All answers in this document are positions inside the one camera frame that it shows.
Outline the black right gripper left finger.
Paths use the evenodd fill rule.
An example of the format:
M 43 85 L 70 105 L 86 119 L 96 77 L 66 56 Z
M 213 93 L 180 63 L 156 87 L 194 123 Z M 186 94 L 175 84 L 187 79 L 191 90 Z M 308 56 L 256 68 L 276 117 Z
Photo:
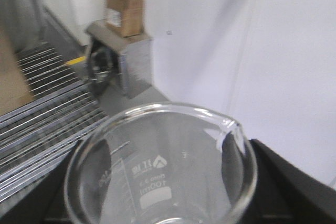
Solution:
M 70 178 L 66 171 L 80 144 L 13 207 L 1 215 L 1 223 L 72 223 L 66 209 L 69 199 L 80 223 L 99 223 L 110 183 L 110 149 L 106 140 L 96 143 L 84 163 Z

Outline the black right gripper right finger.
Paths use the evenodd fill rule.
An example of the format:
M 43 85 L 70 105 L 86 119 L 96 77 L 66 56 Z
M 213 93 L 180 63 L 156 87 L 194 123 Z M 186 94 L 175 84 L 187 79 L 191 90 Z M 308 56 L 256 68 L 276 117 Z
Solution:
M 302 172 L 257 139 L 251 145 L 257 186 L 247 223 L 335 223 L 335 190 Z

